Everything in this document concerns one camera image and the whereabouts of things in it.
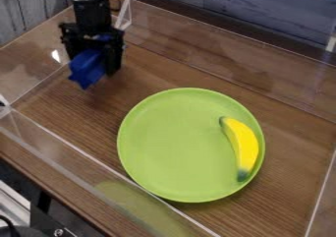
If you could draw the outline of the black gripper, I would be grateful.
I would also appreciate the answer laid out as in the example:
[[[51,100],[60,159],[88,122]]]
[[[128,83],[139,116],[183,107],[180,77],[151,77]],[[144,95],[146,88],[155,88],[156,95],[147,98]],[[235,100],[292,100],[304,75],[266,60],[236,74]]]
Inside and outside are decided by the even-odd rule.
[[[111,76],[123,64],[124,54],[124,32],[114,27],[106,30],[84,31],[75,23],[59,24],[62,36],[60,41],[71,59],[86,49],[104,47],[106,71]]]

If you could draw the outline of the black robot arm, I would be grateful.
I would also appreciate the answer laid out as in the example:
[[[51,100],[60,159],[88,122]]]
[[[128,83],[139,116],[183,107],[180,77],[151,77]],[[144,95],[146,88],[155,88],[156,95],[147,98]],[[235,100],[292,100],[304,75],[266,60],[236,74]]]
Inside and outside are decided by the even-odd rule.
[[[111,76],[123,64],[126,32],[114,27],[110,0],[72,0],[75,22],[60,23],[60,41],[71,60],[92,49],[103,55]]]

